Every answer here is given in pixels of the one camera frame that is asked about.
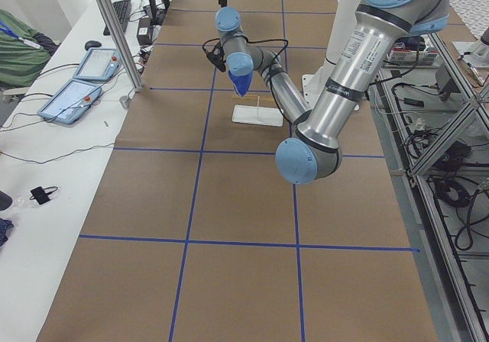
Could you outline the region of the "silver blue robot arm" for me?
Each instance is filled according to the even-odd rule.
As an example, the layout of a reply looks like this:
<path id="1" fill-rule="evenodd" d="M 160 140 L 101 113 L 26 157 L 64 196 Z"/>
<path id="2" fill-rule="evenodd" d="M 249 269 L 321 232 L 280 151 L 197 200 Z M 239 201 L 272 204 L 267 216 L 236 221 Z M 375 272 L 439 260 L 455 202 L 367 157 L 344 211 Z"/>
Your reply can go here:
<path id="1" fill-rule="evenodd" d="M 342 151 L 338 136 L 394 42 L 401 37 L 440 31 L 449 17 L 449 0 L 340 2 L 355 6 L 356 25 L 314 106 L 308 105 L 276 53 L 252 46 L 235 8 L 226 6 L 215 15 L 215 27 L 235 91 L 246 94 L 253 73 L 259 73 L 293 125 L 293 137 L 280 143 L 275 154 L 280 174 L 293 184 L 311 183 L 339 168 Z"/>

